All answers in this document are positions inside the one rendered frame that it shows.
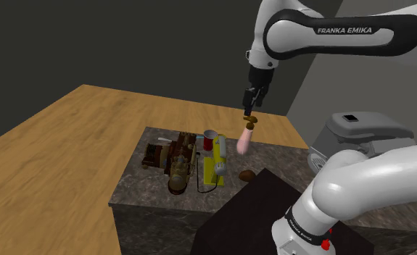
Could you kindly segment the pink bottle with brown top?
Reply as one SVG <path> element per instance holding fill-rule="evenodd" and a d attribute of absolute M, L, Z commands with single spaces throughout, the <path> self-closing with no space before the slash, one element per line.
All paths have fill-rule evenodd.
<path fill-rule="evenodd" d="M 247 121 L 247 124 L 236 144 L 237 153 L 241 155 L 245 155 L 247 153 L 249 143 L 252 139 L 253 130 L 255 128 L 255 123 L 257 123 L 257 118 L 255 116 L 245 116 L 243 119 Z"/>

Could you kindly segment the brown egg-shaped object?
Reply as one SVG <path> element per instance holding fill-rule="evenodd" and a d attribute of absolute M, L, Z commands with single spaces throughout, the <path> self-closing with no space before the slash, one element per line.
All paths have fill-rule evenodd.
<path fill-rule="evenodd" d="M 250 182 L 256 177 L 256 174 L 252 170 L 243 170 L 239 173 L 239 179 L 244 182 Z"/>

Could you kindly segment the red cup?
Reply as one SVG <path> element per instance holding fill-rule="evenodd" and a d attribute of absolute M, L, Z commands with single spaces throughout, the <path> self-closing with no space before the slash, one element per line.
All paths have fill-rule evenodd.
<path fill-rule="evenodd" d="M 203 149 L 205 151 L 212 151 L 212 148 L 213 148 L 212 142 L 218 136 L 218 133 L 214 130 L 206 130 L 204 131 L 203 135 L 204 135 Z"/>

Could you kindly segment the brown brass vintage machine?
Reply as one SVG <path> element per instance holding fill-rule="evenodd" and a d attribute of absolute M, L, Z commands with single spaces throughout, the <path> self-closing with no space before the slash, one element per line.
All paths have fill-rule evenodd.
<path fill-rule="evenodd" d="M 144 169 L 147 167 L 163 169 L 164 174 L 169 177 L 168 190 L 173 195 L 180 195 L 186 190 L 196 167 L 196 141 L 196 134 L 180 132 L 178 139 L 171 141 L 169 145 L 148 143 L 141 165 Z"/>

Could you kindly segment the grey kitchen appliance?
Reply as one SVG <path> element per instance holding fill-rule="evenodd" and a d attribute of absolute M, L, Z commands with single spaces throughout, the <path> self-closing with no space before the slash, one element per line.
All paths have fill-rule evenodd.
<path fill-rule="evenodd" d="M 406 126 L 379 112 L 340 112 L 327 119 L 307 161 L 315 173 L 339 151 L 355 150 L 372 158 L 392 149 L 413 146 L 414 133 Z"/>

